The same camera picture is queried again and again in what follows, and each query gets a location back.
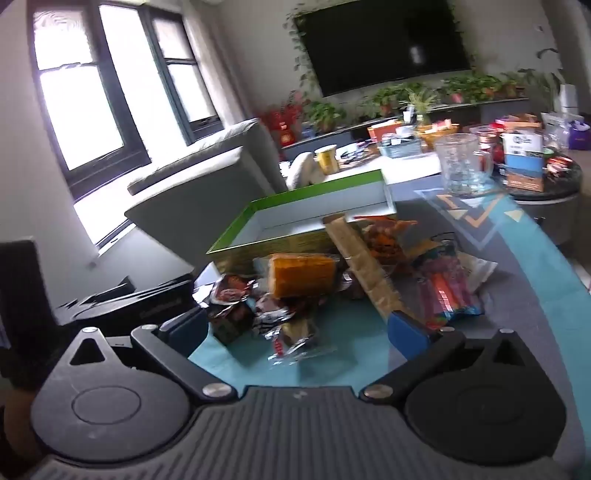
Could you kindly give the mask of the blue plastic basket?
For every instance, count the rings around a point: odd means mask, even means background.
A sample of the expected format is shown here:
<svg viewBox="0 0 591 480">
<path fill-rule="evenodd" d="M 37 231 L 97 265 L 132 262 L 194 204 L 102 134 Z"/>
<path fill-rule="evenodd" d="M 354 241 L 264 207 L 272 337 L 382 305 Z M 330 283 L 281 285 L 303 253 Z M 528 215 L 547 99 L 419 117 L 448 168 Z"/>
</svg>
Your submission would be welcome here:
<svg viewBox="0 0 591 480">
<path fill-rule="evenodd" d="M 422 153 L 422 141 L 417 138 L 412 139 L 384 139 L 378 143 L 378 149 L 382 156 L 391 159 L 403 158 L 419 155 Z"/>
</svg>

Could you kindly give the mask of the round white coffee table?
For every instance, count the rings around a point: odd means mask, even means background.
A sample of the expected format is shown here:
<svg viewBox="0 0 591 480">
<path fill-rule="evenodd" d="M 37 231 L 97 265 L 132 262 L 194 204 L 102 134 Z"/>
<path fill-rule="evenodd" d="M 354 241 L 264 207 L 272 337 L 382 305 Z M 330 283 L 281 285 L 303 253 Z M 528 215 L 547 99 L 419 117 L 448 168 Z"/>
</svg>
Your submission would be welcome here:
<svg viewBox="0 0 591 480">
<path fill-rule="evenodd" d="M 338 172 L 332 174 L 324 174 L 318 168 L 318 173 L 314 173 L 312 179 L 328 182 L 377 170 L 382 172 L 387 185 L 431 177 L 442 172 L 437 154 L 428 152 L 399 158 L 380 156 L 368 161 L 358 161 L 353 165 L 341 166 Z"/>
</svg>

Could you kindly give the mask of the long tan biscuit pack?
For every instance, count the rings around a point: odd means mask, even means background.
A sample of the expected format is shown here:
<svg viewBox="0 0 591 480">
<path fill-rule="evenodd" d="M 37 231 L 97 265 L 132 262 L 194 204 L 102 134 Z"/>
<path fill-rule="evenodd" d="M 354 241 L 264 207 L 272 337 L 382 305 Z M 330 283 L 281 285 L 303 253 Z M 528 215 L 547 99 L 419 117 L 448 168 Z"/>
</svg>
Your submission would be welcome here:
<svg viewBox="0 0 591 480">
<path fill-rule="evenodd" d="M 362 236 L 346 221 L 345 215 L 329 215 L 322 218 L 322 224 L 381 317 L 387 321 L 394 311 L 400 311 L 415 319 L 385 270 L 370 254 Z"/>
</svg>

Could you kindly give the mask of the orange bread snack pack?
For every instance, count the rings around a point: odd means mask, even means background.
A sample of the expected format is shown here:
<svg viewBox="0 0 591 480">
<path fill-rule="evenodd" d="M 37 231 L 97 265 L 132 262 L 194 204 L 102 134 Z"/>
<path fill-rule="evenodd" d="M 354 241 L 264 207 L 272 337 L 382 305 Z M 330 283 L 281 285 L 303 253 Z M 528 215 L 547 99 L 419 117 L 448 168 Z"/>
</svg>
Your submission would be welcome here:
<svg viewBox="0 0 591 480">
<path fill-rule="evenodd" d="M 283 299 L 330 293 L 337 266 L 335 258 L 324 254 L 273 254 L 269 259 L 270 294 Z"/>
</svg>

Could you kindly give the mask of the orange chips bag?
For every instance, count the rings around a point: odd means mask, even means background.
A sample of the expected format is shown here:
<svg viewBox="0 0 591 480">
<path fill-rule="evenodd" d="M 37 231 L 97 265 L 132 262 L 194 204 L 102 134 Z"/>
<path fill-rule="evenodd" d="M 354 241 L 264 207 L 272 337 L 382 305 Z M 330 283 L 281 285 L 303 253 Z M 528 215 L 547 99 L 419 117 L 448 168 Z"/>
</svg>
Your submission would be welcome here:
<svg viewBox="0 0 591 480">
<path fill-rule="evenodd" d="M 358 216 L 368 224 L 363 227 L 363 240 L 377 262 L 392 272 L 407 263 L 407 255 L 401 246 L 400 237 L 416 220 L 399 220 L 396 215 Z"/>
</svg>

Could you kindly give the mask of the red black spicy snack pack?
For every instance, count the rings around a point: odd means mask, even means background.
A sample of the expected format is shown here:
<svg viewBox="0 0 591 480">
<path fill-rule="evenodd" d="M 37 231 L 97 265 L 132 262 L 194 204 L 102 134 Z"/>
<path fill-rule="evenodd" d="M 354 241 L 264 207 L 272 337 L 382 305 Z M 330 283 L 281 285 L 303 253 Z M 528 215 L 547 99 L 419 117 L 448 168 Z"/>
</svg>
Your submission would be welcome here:
<svg viewBox="0 0 591 480">
<path fill-rule="evenodd" d="M 212 287 L 207 298 L 207 316 L 213 336 L 228 346 L 238 337 L 252 330 L 254 279 L 235 274 L 224 274 Z"/>
</svg>

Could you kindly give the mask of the pink red stick snack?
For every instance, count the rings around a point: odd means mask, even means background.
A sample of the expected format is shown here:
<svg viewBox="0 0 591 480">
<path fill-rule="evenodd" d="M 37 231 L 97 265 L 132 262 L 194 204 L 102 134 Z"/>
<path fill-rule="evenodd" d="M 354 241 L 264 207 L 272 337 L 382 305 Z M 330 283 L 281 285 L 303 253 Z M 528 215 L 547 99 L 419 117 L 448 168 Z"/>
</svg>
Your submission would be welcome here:
<svg viewBox="0 0 591 480">
<path fill-rule="evenodd" d="M 480 300 L 468 288 L 467 275 L 453 243 L 445 242 L 424 252 L 415 258 L 412 267 L 422 318 L 429 328 L 438 329 L 484 313 Z"/>
</svg>

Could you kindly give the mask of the yellow canister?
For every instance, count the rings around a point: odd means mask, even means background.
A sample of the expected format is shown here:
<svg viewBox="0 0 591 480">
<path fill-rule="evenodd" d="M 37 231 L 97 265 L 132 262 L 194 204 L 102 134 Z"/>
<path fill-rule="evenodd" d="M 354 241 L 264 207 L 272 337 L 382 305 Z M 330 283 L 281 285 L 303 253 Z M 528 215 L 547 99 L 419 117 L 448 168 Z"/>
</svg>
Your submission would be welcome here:
<svg viewBox="0 0 591 480">
<path fill-rule="evenodd" d="M 335 145 L 326 145 L 315 150 L 315 159 L 325 175 L 339 172 L 339 161 L 335 152 L 337 152 L 337 146 Z"/>
</svg>

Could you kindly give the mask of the clear glass mug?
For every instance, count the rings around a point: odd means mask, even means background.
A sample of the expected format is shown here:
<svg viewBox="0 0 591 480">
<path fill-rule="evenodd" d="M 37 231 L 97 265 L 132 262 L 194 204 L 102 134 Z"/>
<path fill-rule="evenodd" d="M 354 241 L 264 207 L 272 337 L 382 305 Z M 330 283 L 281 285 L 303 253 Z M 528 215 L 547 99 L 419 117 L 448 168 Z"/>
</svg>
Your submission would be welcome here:
<svg viewBox="0 0 591 480">
<path fill-rule="evenodd" d="M 495 189 L 493 158 L 474 134 L 456 133 L 434 142 L 444 188 L 458 197 L 478 197 Z"/>
</svg>

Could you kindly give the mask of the spider plant in vase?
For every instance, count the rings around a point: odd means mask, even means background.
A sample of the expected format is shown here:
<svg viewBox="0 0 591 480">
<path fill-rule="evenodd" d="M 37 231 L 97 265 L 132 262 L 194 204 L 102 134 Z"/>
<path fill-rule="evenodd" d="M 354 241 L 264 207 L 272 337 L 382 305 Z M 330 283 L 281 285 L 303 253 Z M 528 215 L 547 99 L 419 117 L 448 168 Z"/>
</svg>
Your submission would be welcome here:
<svg viewBox="0 0 591 480">
<path fill-rule="evenodd" d="M 404 122 L 418 126 L 431 124 L 429 113 L 432 107 L 438 102 L 439 94 L 431 87 L 423 87 L 419 90 L 407 88 L 405 90 L 406 109 L 403 113 Z"/>
</svg>

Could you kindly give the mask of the yellow wicker basket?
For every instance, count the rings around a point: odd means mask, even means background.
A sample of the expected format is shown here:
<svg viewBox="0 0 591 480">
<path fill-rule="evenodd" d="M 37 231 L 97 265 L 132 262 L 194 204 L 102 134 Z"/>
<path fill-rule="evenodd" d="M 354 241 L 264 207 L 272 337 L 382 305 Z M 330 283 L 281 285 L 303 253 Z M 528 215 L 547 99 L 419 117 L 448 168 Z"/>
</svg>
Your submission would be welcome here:
<svg viewBox="0 0 591 480">
<path fill-rule="evenodd" d="M 459 124 L 440 122 L 431 125 L 418 126 L 415 129 L 415 133 L 426 145 L 425 149 L 427 151 L 433 151 L 436 140 L 444 136 L 456 134 L 459 127 Z"/>
</svg>

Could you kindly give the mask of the dark window frame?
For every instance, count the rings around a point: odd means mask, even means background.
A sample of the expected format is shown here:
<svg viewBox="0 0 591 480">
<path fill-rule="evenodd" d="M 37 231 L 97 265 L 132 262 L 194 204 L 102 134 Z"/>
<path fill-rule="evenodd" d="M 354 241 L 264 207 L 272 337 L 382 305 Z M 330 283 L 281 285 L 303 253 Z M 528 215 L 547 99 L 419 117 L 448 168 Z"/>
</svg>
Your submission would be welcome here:
<svg viewBox="0 0 591 480">
<path fill-rule="evenodd" d="M 183 16 L 147 3 L 30 1 L 34 78 L 79 201 L 221 130 Z"/>
</svg>

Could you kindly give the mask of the red flower decoration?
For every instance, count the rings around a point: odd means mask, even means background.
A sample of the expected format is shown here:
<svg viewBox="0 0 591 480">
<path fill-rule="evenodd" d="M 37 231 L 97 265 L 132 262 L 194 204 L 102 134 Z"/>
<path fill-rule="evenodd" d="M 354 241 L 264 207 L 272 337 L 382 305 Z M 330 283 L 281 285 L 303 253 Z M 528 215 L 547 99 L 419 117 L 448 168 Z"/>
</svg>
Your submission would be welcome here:
<svg viewBox="0 0 591 480">
<path fill-rule="evenodd" d="M 304 95 L 299 90 L 292 90 L 286 101 L 267 107 L 259 114 L 259 119 L 269 129 L 277 146 L 283 149 L 297 142 L 303 115 Z"/>
</svg>

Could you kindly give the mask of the black wall television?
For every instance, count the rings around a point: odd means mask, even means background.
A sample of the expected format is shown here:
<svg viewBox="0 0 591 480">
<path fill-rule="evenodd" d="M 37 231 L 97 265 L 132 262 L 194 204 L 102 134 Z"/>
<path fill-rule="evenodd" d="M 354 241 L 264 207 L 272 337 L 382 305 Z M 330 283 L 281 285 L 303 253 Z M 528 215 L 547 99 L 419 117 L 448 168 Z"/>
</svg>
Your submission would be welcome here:
<svg viewBox="0 0 591 480">
<path fill-rule="evenodd" d="M 352 1 L 294 16 L 322 95 L 471 68 L 447 1 Z"/>
</svg>

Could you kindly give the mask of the blue white carton box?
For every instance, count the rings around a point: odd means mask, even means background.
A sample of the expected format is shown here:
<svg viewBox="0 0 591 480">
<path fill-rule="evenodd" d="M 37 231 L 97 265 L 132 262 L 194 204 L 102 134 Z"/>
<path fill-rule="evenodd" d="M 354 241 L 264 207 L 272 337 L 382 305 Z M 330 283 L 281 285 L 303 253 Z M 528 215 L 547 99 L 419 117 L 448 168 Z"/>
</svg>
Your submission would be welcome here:
<svg viewBox="0 0 591 480">
<path fill-rule="evenodd" d="M 502 134 L 505 176 L 510 188 L 541 193 L 544 191 L 543 136 L 533 130 Z"/>
</svg>

